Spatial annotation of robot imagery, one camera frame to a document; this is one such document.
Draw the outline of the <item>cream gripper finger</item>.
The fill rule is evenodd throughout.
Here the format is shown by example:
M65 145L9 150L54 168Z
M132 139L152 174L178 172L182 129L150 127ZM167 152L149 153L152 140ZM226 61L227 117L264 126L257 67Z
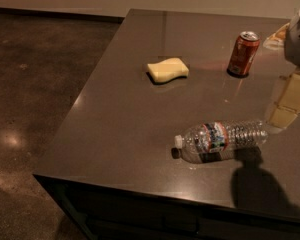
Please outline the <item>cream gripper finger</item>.
M285 129L300 114L300 71L281 76L273 90L272 102L267 110L267 123Z

